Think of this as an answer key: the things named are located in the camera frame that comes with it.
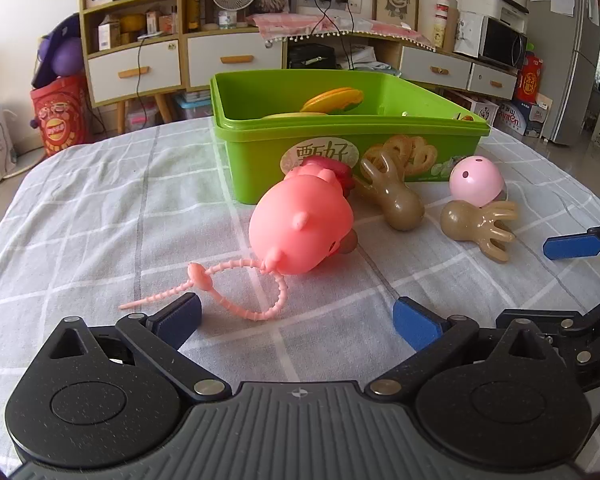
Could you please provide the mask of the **brown antler toy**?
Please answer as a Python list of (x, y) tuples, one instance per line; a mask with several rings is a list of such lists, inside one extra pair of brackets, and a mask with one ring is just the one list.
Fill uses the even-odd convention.
[(440, 214), (440, 228), (446, 237), (456, 242), (473, 242), (480, 252), (498, 263), (506, 263), (506, 245), (516, 240), (506, 221), (518, 219), (514, 202), (497, 200), (478, 207), (466, 200), (451, 200)]
[(404, 182), (391, 152), (382, 148), (379, 169), (368, 158), (360, 161), (362, 178), (354, 176), (355, 191), (381, 210), (385, 222), (397, 231), (413, 231), (424, 218), (425, 208), (419, 196)]

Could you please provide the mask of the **pink ball toy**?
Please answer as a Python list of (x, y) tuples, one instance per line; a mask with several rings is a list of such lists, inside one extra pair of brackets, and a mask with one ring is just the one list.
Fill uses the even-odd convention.
[(454, 200), (464, 200), (476, 207), (494, 202), (504, 190), (504, 179), (490, 159), (470, 156), (458, 162), (449, 177)]

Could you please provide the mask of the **pink pig toy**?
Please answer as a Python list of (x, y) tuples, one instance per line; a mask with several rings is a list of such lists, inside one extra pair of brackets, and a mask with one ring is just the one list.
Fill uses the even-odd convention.
[[(344, 196), (339, 174), (327, 162), (305, 162), (294, 167), (258, 201), (249, 221), (250, 258), (227, 260), (206, 268), (191, 262), (186, 281), (178, 286), (122, 304), (130, 310), (189, 289), (213, 300), (245, 320), (262, 322), (278, 315), (286, 304), (288, 275), (306, 274), (353, 240), (352, 208)], [(247, 310), (221, 295), (213, 277), (224, 271), (253, 269), (274, 278), (278, 296), (265, 311)]]

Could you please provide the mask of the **grey checked tablecloth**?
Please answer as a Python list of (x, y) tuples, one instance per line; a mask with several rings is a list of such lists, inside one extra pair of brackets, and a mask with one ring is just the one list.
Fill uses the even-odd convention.
[(418, 215), (408, 231), (321, 167), (239, 203), (208, 119), (42, 162), (0, 222), (0, 468), (18, 465), (7, 400), (68, 316), (111, 325), (194, 292), (202, 323), (182, 350), (238, 385), (369, 382), (412, 352), (393, 326), (400, 296), (486, 326), (507, 308), (593, 309), (600, 256), (553, 261), (543, 245), (599, 224), (600, 199), (499, 131), (471, 156), (471, 169), (481, 164), (498, 170), (504, 194), (461, 242), (440, 223), (453, 198), (446, 183), (408, 186)]

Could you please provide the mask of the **white toy box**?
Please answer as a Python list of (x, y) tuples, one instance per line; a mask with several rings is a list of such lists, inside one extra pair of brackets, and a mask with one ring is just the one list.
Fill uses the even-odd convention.
[(470, 110), (471, 113), (483, 118), (490, 126), (494, 125), (496, 115), (500, 106), (493, 101), (473, 96), (472, 94), (460, 93), (453, 90), (444, 90), (442, 96), (461, 107)]

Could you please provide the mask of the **green plastic bin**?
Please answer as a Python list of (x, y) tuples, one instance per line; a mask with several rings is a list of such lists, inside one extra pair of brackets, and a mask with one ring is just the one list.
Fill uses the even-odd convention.
[[(263, 119), (300, 112), (325, 91), (364, 92), (352, 110), (322, 117)], [(254, 204), (310, 156), (353, 170), (381, 148), (393, 148), (410, 182), (445, 181), (475, 153), (489, 124), (466, 108), (396, 76), (355, 70), (247, 70), (222, 73), (211, 84), (214, 131), (226, 144), (235, 197)], [(456, 120), (472, 115), (473, 122)]]

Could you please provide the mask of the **black microwave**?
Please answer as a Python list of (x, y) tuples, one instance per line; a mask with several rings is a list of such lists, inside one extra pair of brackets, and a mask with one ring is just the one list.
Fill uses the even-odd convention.
[(518, 70), (524, 64), (527, 37), (490, 16), (460, 12), (454, 52), (485, 63)]

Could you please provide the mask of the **grey refrigerator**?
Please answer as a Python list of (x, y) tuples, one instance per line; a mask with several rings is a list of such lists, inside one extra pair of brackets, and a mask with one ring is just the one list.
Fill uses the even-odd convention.
[(598, 0), (528, 0), (528, 38), (543, 61), (539, 92), (552, 100), (542, 136), (573, 145), (582, 133), (600, 55)]

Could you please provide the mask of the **red snack bucket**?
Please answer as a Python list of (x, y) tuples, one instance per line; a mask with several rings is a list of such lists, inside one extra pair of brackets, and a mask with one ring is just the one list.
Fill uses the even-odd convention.
[(87, 125), (88, 95), (84, 73), (59, 77), (30, 92), (33, 128), (40, 130), (47, 156), (91, 141)]

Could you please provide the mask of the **yellow toy lid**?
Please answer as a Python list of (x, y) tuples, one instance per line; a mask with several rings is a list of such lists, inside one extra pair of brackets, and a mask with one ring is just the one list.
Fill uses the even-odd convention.
[(301, 113), (343, 113), (359, 106), (364, 101), (364, 92), (351, 87), (325, 91), (307, 100), (300, 108)]

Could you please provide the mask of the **white printer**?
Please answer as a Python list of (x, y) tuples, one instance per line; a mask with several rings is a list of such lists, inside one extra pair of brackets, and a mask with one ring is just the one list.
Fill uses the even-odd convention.
[(528, 18), (527, 8), (514, 0), (457, 0), (460, 12), (472, 12), (497, 18), (501, 21), (525, 21)]

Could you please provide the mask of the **wooden TV cabinet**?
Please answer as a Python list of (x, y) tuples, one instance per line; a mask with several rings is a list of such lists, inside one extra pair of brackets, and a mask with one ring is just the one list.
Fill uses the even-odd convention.
[[(288, 49), (294, 44), (365, 44), (378, 61), (400, 76), (431, 88), (448, 88), (490, 99), (510, 99), (516, 73), (479, 60), (436, 49), (429, 51), (402, 41), (367, 35), (336, 35), (308, 39), (265, 41), (249, 23), (221, 28), (212, 0), (80, 0), (80, 25), (85, 77), (94, 107), (112, 106), (119, 132), (134, 106), (155, 104), (164, 122), (175, 115), (170, 97), (176, 92), (204, 91), (219, 73), (287, 67)], [(99, 45), (98, 31), (106, 20), (123, 21), (139, 15), (144, 24), (167, 15), (173, 24), (167, 32), (133, 34), (130, 42)]]

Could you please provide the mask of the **purple plush toy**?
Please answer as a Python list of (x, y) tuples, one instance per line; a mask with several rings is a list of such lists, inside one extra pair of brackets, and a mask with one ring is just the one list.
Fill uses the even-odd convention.
[(42, 38), (31, 86), (43, 88), (59, 77), (73, 76), (83, 69), (80, 14), (73, 13)]

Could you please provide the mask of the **black bag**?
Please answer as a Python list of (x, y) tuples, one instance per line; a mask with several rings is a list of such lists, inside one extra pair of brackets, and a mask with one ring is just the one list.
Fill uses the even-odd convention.
[(287, 67), (336, 70), (335, 49), (326, 44), (294, 44), (288, 49)]

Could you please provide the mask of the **pink lace cloth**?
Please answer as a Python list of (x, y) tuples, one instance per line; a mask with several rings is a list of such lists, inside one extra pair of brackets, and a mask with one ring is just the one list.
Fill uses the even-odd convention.
[(247, 22), (259, 29), (265, 41), (287, 38), (308, 39), (313, 36), (367, 35), (402, 41), (421, 49), (434, 51), (436, 47), (420, 32), (401, 25), (388, 24), (365, 18), (324, 15), (270, 13), (253, 14)]

